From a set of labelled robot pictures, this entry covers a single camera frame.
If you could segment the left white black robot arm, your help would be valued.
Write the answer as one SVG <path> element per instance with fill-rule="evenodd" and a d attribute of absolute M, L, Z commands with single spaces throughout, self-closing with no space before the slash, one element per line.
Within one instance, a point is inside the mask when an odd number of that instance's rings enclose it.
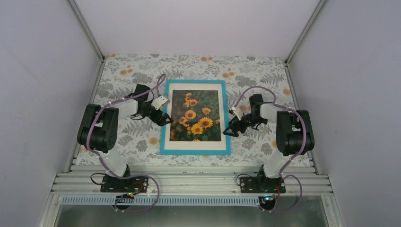
<path fill-rule="evenodd" d="M 113 148 L 117 142 L 119 120 L 128 117 L 149 118 L 158 126 L 172 122 L 162 108 L 169 103 L 166 96 L 157 92 L 157 87 L 137 85 L 133 93 L 104 106 L 88 104 L 77 134 L 79 145 L 94 153 L 106 174 L 114 177 L 113 186 L 124 192 L 131 187 L 128 165 Z"/>

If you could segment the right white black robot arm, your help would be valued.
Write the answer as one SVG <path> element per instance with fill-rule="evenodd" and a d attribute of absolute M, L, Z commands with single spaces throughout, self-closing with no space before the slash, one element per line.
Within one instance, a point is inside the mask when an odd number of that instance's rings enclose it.
<path fill-rule="evenodd" d="M 234 115 L 223 131 L 226 136 L 238 137 L 248 128 L 257 130 L 259 125 L 269 121 L 276 124 L 276 145 L 278 152 L 261 166 L 256 174 L 256 186 L 261 192 L 268 192 L 274 186 L 283 183 L 282 173 L 289 164 L 300 155 L 314 148 L 314 134 L 307 110 L 294 110 L 274 102 L 265 102 L 262 95 L 249 98 L 251 112 L 244 115 L 232 107 Z"/>

